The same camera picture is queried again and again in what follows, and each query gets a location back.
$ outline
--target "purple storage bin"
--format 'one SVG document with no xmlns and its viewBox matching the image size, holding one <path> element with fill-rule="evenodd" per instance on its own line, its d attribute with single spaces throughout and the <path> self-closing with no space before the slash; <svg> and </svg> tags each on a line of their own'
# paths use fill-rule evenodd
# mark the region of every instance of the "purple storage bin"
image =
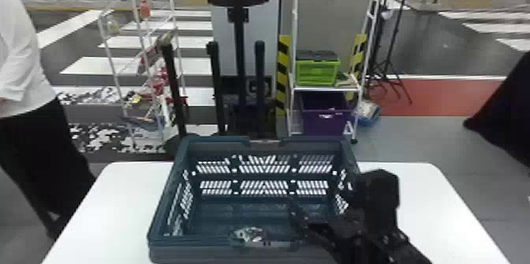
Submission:
<svg viewBox="0 0 530 264">
<path fill-rule="evenodd" d="M 341 136 L 352 112 L 344 92 L 302 92 L 300 104 L 306 136 Z"/>
</svg>

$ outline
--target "blue container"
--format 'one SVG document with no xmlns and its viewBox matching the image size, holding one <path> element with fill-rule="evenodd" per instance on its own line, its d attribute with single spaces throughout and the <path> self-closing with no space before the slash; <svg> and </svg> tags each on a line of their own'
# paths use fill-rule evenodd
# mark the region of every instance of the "blue container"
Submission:
<svg viewBox="0 0 530 264">
<path fill-rule="evenodd" d="M 302 92 L 301 112 L 305 136 L 342 136 L 352 113 L 344 92 Z"/>
<path fill-rule="evenodd" d="M 304 137 L 251 143 L 246 137 L 188 137 L 181 143 L 147 235 L 151 260 L 329 258 L 298 240 L 287 200 L 311 216 L 332 218 L 347 207 L 359 173 L 343 139 Z M 259 242 L 230 239 L 257 227 Z"/>
</svg>

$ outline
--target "black pants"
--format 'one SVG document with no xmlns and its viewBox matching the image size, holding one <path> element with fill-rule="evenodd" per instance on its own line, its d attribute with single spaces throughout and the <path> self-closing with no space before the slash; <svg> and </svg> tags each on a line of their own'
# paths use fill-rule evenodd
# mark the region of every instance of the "black pants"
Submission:
<svg viewBox="0 0 530 264">
<path fill-rule="evenodd" d="M 0 118 L 0 166 L 41 219 L 43 211 L 71 217 L 95 181 L 87 160 L 72 143 L 57 99 L 31 112 Z"/>
</svg>

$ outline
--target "blue plastic basket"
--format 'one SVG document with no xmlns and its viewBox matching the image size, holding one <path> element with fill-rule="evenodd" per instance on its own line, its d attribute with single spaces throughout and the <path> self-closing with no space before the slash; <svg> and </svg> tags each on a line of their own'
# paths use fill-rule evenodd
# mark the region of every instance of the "blue plastic basket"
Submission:
<svg viewBox="0 0 530 264">
<path fill-rule="evenodd" d="M 147 235 L 151 260 L 179 262 L 203 258 L 205 252 L 217 259 L 286 253 L 291 258 L 328 257 L 297 239 L 287 198 L 311 216 L 337 216 L 347 207 L 338 192 L 353 190 L 358 173 L 344 139 L 251 143 L 246 137 L 186 138 Z M 250 226 L 265 230 L 267 238 L 258 243 L 230 240 L 234 230 Z"/>
</svg>

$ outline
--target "gray wall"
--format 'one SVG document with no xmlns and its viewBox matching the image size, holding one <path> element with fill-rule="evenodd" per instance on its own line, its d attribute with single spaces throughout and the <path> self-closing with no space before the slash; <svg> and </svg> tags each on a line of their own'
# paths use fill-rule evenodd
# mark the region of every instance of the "gray wall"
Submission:
<svg viewBox="0 0 530 264">
<path fill-rule="evenodd" d="M 282 34 L 291 32 L 293 0 L 282 0 Z M 348 65 L 355 34 L 360 33 L 368 0 L 299 0 L 298 49 L 333 50 Z"/>
</svg>

